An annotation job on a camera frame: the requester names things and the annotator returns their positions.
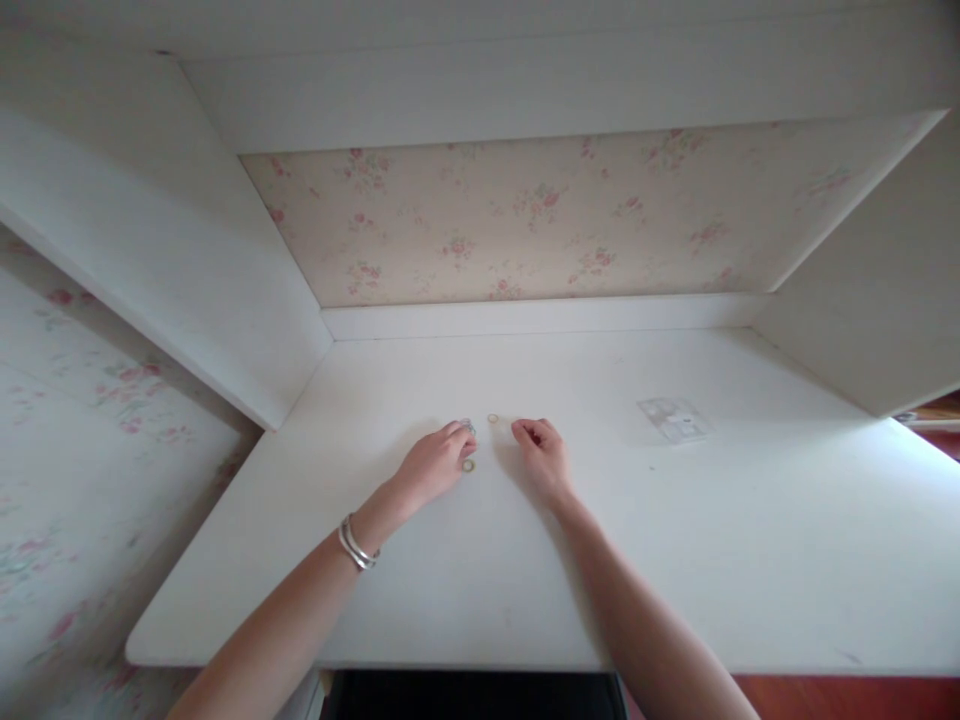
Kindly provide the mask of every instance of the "wooden floor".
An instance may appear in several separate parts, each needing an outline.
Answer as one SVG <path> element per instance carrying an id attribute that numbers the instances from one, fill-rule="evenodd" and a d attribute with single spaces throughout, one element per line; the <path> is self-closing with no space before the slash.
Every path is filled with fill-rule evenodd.
<path id="1" fill-rule="evenodd" d="M 958 720 L 960 680 L 741 676 L 763 720 Z"/>

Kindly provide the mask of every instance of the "silver bracelet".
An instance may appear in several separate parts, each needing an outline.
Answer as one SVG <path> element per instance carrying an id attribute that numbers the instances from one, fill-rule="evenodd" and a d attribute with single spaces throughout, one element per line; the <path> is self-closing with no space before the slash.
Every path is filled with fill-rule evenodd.
<path id="1" fill-rule="evenodd" d="M 356 538 L 353 537 L 353 530 L 350 527 L 350 518 L 352 517 L 353 513 L 350 513 L 343 519 L 343 522 L 340 523 L 338 533 L 340 535 L 340 544 L 343 545 L 343 549 L 347 551 L 347 554 L 357 564 L 357 567 L 360 568 L 361 571 L 369 570 L 377 564 L 377 558 L 380 557 L 380 551 L 377 550 L 377 552 L 371 557 L 360 548 Z"/>

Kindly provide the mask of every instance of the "wall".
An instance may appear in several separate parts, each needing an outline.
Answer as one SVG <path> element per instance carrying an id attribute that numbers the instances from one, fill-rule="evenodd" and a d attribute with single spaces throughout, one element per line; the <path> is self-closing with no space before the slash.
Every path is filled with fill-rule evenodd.
<path id="1" fill-rule="evenodd" d="M 0 716 L 162 717 L 122 648 L 261 431 L 0 226 Z"/>
<path id="2" fill-rule="evenodd" d="M 787 280 L 755 328 L 876 415 L 960 386 L 958 188 L 954 112 Z"/>
<path id="3" fill-rule="evenodd" d="M 180 68 L 13 32 L 0 67 L 0 221 L 279 427 L 332 341 Z"/>
<path id="4" fill-rule="evenodd" d="M 768 292 L 939 117 L 242 160 L 324 308 Z"/>

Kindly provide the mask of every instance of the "hand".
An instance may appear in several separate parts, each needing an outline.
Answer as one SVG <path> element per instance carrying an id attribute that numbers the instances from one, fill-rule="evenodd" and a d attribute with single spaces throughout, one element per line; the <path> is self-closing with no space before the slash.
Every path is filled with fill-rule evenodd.
<path id="1" fill-rule="evenodd" d="M 360 548 L 372 555 L 417 510 L 452 488 L 476 450 L 477 439 L 458 422 L 417 440 L 396 474 L 354 513 L 350 524 Z"/>
<path id="2" fill-rule="evenodd" d="M 546 418 L 517 420 L 511 428 L 523 450 L 530 484 L 547 509 L 556 512 L 558 504 L 575 496 L 563 438 Z"/>
<path id="3" fill-rule="evenodd" d="M 477 439 L 452 422 L 417 440 L 390 482 L 403 488 L 413 512 L 452 488 L 463 472 L 463 461 L 477 450 Z"/>

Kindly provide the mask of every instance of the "desk surface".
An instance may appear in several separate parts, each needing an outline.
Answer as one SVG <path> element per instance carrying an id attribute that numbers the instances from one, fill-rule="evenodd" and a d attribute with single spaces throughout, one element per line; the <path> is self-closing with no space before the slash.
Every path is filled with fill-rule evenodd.
<path id="1" fill-rule="evenodd" d="M 637 407 L 663 396 L 713 434 L 671 445 Z M 604 666 L 563 543 L 514 480 L 520 415 L 554 421 L 585 502 L 730 670 L 960 674 L 960 465 L 750 330 L 338 342 L 128 657 L 206 663 L 417 437 L 469 417 L 476 470 L 383 548 L 318 662 Z"/>

